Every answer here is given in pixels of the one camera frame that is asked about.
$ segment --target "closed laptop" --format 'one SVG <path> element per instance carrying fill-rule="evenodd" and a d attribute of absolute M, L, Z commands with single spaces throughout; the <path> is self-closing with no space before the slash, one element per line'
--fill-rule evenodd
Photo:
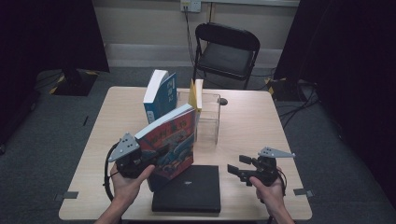
<path fill-rule="evenodd" d="M 192 165 L 154 192 L 153 212 L 219 213 L 219 167 Z"/>

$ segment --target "human hand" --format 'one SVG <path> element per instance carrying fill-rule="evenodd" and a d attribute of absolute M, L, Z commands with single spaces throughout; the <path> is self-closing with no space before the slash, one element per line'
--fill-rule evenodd
<path fill-rule="evenodd" d="M 140 190 L 140 185 L 144 180 L 149 178 L 152 171 L 155 169 L 154 165 L 148 166 L 142 174 L 136 179 L 123 177 L 118 174 L 117 165 L 114 164 L 111 168 L 110 175 L 114 187 L 114 199 L 121 202 L 125 206 L 130 206 Z"/>
<path fill-rule="evenodd" d="M 140 190 L 140 185 L 151 175 L 154 165 L 148 166 L 136 179 L 125 178 L 118 174 L 117 165 L 111 168 L 111 180 L 114 187 L 114 198 L 107 210 L 96 220 L 95 224 L 118 223 L 122 214 L 134 202 Z"/>
<path fill-rule="evenodd" d="M 294 223 L 283 201 L 283 184 L 278 178 L 270 187 L 265 186 L 260 179 L 252 176 L 250 182 L 256 187 L 258 199 L 264 201 L 268 214 L 276 219 L 278 224 Z"/>

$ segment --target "black chair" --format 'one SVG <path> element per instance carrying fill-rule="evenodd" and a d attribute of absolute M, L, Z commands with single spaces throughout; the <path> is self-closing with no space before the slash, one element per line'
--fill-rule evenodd
<path fill-rule="evenodd" d="M 259 39 L 249 31 L 222 24 L 202 23 L 195 29 L 197 49 L 194 73 L 197 70 L 223 77 L 245 80 L 247 88 L 251 71 L 260 50 Z"/>

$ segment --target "wall socket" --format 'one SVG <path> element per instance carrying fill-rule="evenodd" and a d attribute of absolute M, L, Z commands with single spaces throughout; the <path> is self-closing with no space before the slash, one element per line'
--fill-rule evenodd
<path fill-rule="evenodd" d="M 201 0 L 180 0 L 180 11 L 201 12 Z"/>

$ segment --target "transparent container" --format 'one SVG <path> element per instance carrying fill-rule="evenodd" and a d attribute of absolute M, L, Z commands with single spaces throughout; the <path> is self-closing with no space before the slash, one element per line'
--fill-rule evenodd
<path fill-rule="evenodd" d="M 202 94 L 202 111 L 199 115 L 199 121 L 195 131 L 195 141 L 210 141 L 215 144 L 218 142 L 220 116 L 219 100 L 220 95 L 218 94 Z M 177 92 L 177 106 L 184 105 L 188 101 L 188 92 Z"/>

